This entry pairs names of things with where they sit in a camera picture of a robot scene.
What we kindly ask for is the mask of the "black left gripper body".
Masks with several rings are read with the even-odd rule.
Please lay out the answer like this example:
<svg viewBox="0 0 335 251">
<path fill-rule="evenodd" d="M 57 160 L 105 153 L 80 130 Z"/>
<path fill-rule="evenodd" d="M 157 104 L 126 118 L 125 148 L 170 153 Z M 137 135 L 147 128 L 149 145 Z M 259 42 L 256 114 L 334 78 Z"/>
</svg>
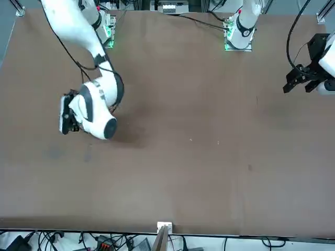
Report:
<svg viewBox="0 0 335 251">
<path fill-rule="evenodd" d="M 311 59 L 309 68 L 318 68 L 318 62 L 321 59 L 321 56 L 325 50 L 327 39 L 329 36 L 329 33 L 316 33 L 307 43 L 308 52 Z"/>
</svg>

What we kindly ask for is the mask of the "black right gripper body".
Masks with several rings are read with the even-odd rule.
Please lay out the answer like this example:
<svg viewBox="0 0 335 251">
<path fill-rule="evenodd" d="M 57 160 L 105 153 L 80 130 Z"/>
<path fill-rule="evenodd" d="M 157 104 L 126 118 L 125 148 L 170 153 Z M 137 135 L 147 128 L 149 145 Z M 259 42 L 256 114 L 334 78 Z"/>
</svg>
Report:
<svg viewBox="0 0 335 251">
<path fill-rule="evenodd" d="M 63 114 L 62 114 L 62 132 L 68 133 L 71 132 L 78 132 L 79 131 L 79 125 L 75 119 L 73 110 L 70 108 L 65 108 Z"/>
</svg>

